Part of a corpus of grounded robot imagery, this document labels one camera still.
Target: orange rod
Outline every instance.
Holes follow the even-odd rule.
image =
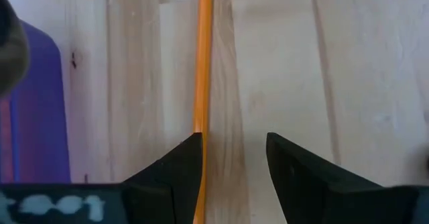
[[[202,133],[202,177],[194,224],[204,224],[205,214],[211,43],[212,0],[199,0],[193,122],[194,133]]]

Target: purple object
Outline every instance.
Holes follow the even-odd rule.
[[[31,64],[10,98],[13,181],[69,183],[60,51],[44,32],[22,25]]]

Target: light wood board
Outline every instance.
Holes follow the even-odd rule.
[[[197,0],[11,2],[61,50],[74,182],[122,181],[191,134]],[[285,222],[269,131],[429,183],[428,3],[214,0],[206,222]]]

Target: dark spot on wood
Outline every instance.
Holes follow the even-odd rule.
[[[76,56],[74,55],[74,52],[72,53],[72,66],[73,68],[76,69],[77,65],[76,65]]]

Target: black plastic jaw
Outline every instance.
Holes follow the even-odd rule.
[[[121,184],[0,186],[0,223],[191,224],[202,176],[195,133]]]
[[[383,188],[275,133],[267,159],[289,224],[429,223],[428,187]]]

